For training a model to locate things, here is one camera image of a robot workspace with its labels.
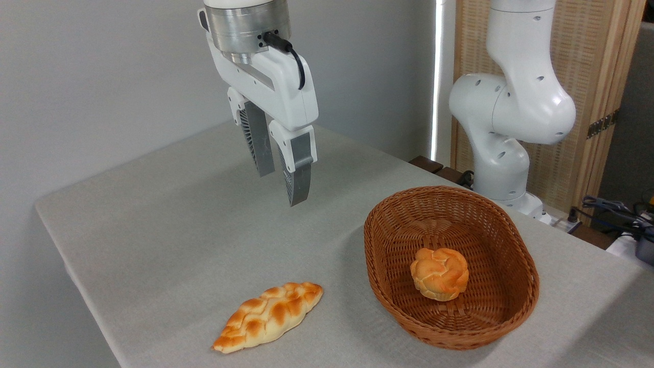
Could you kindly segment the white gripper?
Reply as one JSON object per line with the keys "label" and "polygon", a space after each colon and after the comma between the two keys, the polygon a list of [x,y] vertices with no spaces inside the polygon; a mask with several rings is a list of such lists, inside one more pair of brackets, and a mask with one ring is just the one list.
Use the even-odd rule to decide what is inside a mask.
{"label": "white gripper", "polygon": [[255,53],[250,64],[233,63],[215,47],[211,34],[206,40],[220,77],[231,86],[227,97],[233,119],[243,131],[259,176],[275,171],[268,114],[274,119],[269,132],[278,146],[289,204],[303,202],[309,195],[311,165],[317,161],[309,124],[318,118],[318,105],[308,63],[302,60],[306,81],[299,90],[297,63],[290,54],[269,48]]}

